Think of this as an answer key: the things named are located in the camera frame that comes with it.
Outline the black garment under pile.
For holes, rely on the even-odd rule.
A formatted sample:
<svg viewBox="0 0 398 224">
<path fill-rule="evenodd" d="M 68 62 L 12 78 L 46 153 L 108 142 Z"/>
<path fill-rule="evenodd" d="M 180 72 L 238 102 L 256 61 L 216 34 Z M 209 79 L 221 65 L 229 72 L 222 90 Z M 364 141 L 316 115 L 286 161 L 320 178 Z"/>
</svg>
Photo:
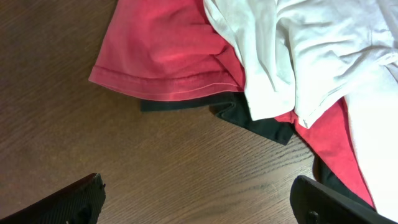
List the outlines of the black garment under pile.
<svg viewBox="0 0 398 224">
<path fill-rule="evenodd" d="M 282 145 L 297 134 L 315 153 L 314 176 L 319 183 L 365 207 L 375 208 L 353 152 L 344 100 L 338 100 L 309 129 L 299 125 L 293 112 L 253 121 L 243 93 L 219 93 L 186 101 L 141 100 L 142 112 L 203 106 L 208 106 L 219 119 Z"/>
</svg>

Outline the red shirt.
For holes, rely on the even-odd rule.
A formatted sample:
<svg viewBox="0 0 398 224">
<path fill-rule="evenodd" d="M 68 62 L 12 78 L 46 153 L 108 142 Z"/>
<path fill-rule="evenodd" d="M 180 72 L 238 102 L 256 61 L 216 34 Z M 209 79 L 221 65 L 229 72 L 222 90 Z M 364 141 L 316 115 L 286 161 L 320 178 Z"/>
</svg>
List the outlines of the red shirt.
<svg viewBox="0 0 398 224">
<path fill-rule="evenodd" d="M 234 49 L 197 0 L 119 1 L 89 79 L 140 100 L 166 102 L 243 93 L 245 84 Z"/>
</svg>

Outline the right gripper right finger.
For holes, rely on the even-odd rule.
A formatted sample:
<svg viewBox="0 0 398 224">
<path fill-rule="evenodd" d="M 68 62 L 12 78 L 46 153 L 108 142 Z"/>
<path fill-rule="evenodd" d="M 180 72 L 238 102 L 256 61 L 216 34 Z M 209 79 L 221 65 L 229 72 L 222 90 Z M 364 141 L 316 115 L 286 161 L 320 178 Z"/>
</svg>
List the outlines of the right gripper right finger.
<svg viewBox="0 0 398 224">
<path fill-rule="evenodd" d="M 304 175 L 292 184 L 290 205 L 299 224 L 397 224 Z"/>
</svg>

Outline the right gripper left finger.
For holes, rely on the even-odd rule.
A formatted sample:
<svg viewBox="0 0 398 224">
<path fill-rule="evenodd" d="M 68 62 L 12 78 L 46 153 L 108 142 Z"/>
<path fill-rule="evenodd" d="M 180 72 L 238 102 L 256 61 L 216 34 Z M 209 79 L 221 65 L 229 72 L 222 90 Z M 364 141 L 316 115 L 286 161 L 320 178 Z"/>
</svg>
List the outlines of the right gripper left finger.
<svg viewBox="0 0 398 224">
<path fill-rule="evenodd" d="M 98 173 L 1 219 L 1 224 L 96 224 L 106 199 Z"/>
</svg>

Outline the white shirt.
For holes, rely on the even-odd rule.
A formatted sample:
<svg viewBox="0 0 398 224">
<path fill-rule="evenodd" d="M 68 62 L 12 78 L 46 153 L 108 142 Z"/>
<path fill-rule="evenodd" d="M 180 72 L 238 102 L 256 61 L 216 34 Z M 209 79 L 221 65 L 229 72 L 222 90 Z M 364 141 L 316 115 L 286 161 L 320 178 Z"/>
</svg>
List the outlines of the white shirt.
<svg viewBox="0 0 398 224">
<path fill-rule="evenodd" d="M 310 128 L 339 99 L 376 210 L 397 220 L 397 0 L 205 0 L 241 62 L 251 118 Z"/>
</svg>

